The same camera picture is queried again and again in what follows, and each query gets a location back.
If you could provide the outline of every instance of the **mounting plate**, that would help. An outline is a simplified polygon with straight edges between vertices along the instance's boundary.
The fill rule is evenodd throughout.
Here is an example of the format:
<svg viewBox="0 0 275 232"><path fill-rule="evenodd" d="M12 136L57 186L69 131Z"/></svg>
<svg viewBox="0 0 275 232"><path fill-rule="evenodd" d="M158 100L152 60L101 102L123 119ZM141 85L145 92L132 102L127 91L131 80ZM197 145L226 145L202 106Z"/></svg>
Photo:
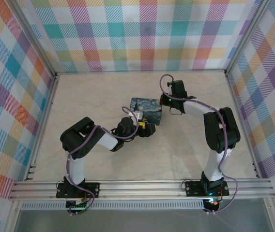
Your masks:
<svg viewBox="0 0 275 232"><path fill-rule="evenodd" d="M186 181L185 189L186 189L187 197L205 197L206 196L206 193L204 192L200 181ZM210 191L208 195L212 197L220 197L221 192L219 189L222 190L223 196L229 196L229 189L226 181L223 182L222 187L215 189L213 191Z"/></svg>
<svg viewBox="0 0 275 232"><path fill-rule="evenodd" d="M90 192L92 192L95 196L95 198L99 197L99 191L100 191L100 183L99 182L84 182L79 184L78 186L82 187L83 189L87 189ZM84 197L91 197L90 193L86 193L82 190L77 189L76 187L72 185L68 185L65 183L59 183L58 184L58 190L56 194L56 198L84 198Z"/></svg>

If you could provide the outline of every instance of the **white table surface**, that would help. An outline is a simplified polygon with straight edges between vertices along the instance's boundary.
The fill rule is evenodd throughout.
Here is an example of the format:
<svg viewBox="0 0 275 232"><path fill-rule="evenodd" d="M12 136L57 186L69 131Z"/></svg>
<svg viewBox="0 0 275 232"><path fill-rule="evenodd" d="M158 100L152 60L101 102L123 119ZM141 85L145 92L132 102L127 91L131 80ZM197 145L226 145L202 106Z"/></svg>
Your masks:
<svg viewBox="0 0 275 232"><path fill-rule="evenodd" d="M34 180L62 180L66 174L66 153L60 135L88 116L107 129L117 127L126 116L122 106L132 97L159 99L159 79L169 73L182 79L188 95L214 107L233 105L222 72L103 72L62 75L53 102L46 132L37 157ZM164 79L163 85L170 81ZM149 138L137 137L113 153L96 145L86 156L88 180L157 180L200 178L209 147L204 124L189 115L174 116L163 107L160 126ZM241 141L227 160L225 174L235 178L255 178L252 158L239 126Z"/></svg>

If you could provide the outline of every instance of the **metal frame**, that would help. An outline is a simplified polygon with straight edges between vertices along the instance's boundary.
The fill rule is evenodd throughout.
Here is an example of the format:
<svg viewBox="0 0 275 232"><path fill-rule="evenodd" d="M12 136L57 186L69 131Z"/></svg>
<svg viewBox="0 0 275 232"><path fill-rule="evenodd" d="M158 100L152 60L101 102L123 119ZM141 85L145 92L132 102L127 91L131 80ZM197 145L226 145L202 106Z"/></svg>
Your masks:
<svg viewBox="0 0 275 232"><path fill-rule="evenodd" d="M238 193L236 199L254 199L274 197L275 192L269 179L237 179ZM140 181L87 181L99 182L98 200L179 200L210 199L212 197L186 197L181 189L183 180L140 180ZM13 201L59 201L56 198L57 181L17 182L11 194ZM235 183L227 180L231 199L235 193Z"/></svg>
<svg viewBox="0 0 275 232"><path fill-rule="evenodd" d="M34 171L35 171L35 167L36 167L36 158L37 158L38 152L40 150L42 140L44 138L47 122L48 122L49 115L51 112L51 107L52 107L52 104L53 104L53 101L54 101L54 98L56 95L56 91L57 91L59 78L60 78L60 76L55 77L53 80L53 83L51 85L50 94L49 94L46 108L45 108L45 111L44 111L43 117L42 117L42 123L40 124L39 130L38 130L38 135L34 140L33 150L32 150L32 153L31 153L30 159L29 159L30 161L28 162L28 165L26 167L26 173L24 176L25 181L33 180L33 175L34 175Z"/></svg>
<svg viewBox="0 0 275 232"><path fill-rule="evenodd" d="M46 49L48 50L48 52L51 54L51 56L54 59L53 64L54 64L55 69L58 70L59 72L60 71L62 72L63 66L59 60L59 57L56 54L56 51L49 39L49 36L47 35L47 32L44 29L44 26L38 16L38 14L36 13L34 6L31 3L31 0L23 0L23 3L25 5L26 10L31 15L31 19L32 19L33 23L36 25L37 30L41 34L42 41L44 41Z"/></svg>
<svg viewBox="0 0 275 232"><path fill-rule="evenodd" d="M21 206L22 206L21 201L11 202L10 213L7 216L7 219L5 220L5 224L2 226L2 229L1 229L2 232L14 232Z"/></svg>
<svg viewBox="0 0 275 232"><path fill-rule="evenodd" d="M22 13L19 4L16 3L15 0L6 0L7 5L10 7L11 11L13 12L14 16L16 17L18 23L21 25L25 35L29 39L30 43L32 44L34 50L36 51L38 57L41 59L44 66L47 68L49 73L55 77L57 75L56 71L54 70L48 56L46 55L45 51L43 50L40 42L38 41L34 31L32 30L31 25L28 23L26 17Z"/></svg>
<svg viewBox="0 0 275 232"><path fill-rule="evenodd" d="M96 200L92 210L167 210L167 209L204 209L203 200ZM28 210L67 210L66 200L62 201L24 201L22 211Z"/></svg>
<svg viewBox="0 0 275 232"><path fill-rule="evenodd" d="M258 162L257 162L257 160L255 158L253 148L250 145L249 136L248 136L248 134L246 132L246 129L245 129L245 126L244 126L245 122L244 122L244 119L242 117L242 113L241 113L240 107L238 106L238 103L237 103L237 101L236 101L236 99L234 97L235 94L234 94L232 85L231 85L231 83L229 81L230 75L231 75L231 73L226 73L228 88L230 90L230 94L231 94L232 99L233 99L234 107L237 109L237 117L238 117L238 119L240 121L243 134L245 135L247 146L250 149L250 154L251 154L251 157L252 157L252 160L253 160L253 165L255 167L256 175L257 175L257 177L262 178L262 174L260 172L260 169L258 168ZM275 231L275 198L264 198L264 203L265 203L266 209L268 211L268 216L269 216L271 225L273 227L273 230Z"/></svg>
<svg viewBox="0 0 275 232"><path fill-rule="evenodd" d="M102 73L117 73L117 72L123 72L123 71L106 71ZM153 73L153 72L166 72L166 73L174 73L174 72L186 72L186 73L209 73L209 72L217 72L217 73L225 73L225 70L223 69L206 69L206 70L172 70L172 71L165 71L165 70L154 70L154 71L134 71L130 70L129 72L131 73L138 73L138 72L143 72L143 73ZM85 75L87 72L58 72L58 75Z"/></svg>
<svg viewBox="0 0 275 232"><path fill-rule="evenodd" d="M242 52L246 48L248 42L251 40L255 30L257 29L264 13L267 11L271 2L272 0L260 0L260 3L256 9L256 12L253 18L251 19L251 21L249 22L249 26L246 32L244 33L243 38L241 39L229 65L227 66L227 69L226 69L227 74L231 73L231 71L237 64L239 58L241 57Z"/></svg>

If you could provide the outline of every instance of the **small box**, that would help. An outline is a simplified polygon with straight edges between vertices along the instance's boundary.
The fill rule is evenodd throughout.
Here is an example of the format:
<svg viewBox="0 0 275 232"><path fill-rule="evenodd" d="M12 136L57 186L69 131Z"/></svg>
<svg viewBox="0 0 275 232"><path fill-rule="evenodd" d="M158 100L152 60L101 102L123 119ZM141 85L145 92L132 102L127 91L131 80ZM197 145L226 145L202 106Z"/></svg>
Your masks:
<svg viewBox="0 0 275 232"><path fill-rule="evenodd" d="M143 118L146 119L148 123L152 123L159 126L162 106L159 104L158 99L132 98L130 110L142 111Z"/></svg>

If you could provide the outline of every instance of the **pastel plaid pattern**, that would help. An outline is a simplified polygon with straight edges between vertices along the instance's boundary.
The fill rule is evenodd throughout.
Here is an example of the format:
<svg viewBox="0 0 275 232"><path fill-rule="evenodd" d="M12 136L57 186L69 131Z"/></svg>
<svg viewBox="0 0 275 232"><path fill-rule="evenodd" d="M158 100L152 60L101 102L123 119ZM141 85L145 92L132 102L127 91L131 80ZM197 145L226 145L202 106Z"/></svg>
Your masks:
<svg viewBox="0 0 275 232"><path fill-rule="evenodd" d="M227 45L242 36L242 11L254 1L31 0L47 42L19 4L43 47L52 44L58 71L101 72L223 69Z"/></svg>
<svg viewBox="0 0 275 232"><path fill-rule="evenodd" d="M250 20L252 19L252 17L253 17L253 15L254 15L255 11L257 10L257 7L258 7L258 5L259 5L260 2L261 2L261 0L255 0L255 3L254 3L254 5L252 6L252 8L251 8L251 10L250 10L250 12L249 12L249 14L248 14L248 16L247 16L247 18L246 18L246 21L245 21L245 23L243 24L243 27L242 27L242 29L240 30L239 35L238 35L237 39L236 39L235 42L234 42L234 45L233 45L233 47L232 47L232 49L231 49L231 51L230 51L230 53L229 53L228 59L227 59L226 62L225 62L225 66L224 66L224 69L225 69L225 70L227 69L227 67L228 67L228 65L229 65L229 63L230 63L230 61L231 61L233 55L235 54L235 51L236 51L237 47L239 46L239 44L240 44L240 42L241 42L241 39L243 38L244 33L246 32L246 30L247 30L247 28L248 28L248 26L249 26L249 24L250 24Z"/></svg>
<svg viewBox="0 0 275 232"><path fill-rule="evenodd" d="M230 78L263 177L275 188L275 0Z"/></svg>
<svg viewBox="0 0 275 232"><path fill-rule="evenodd" d="M0 228L5 202L25 173L51 80L16 18L0 0Z"/></svg>

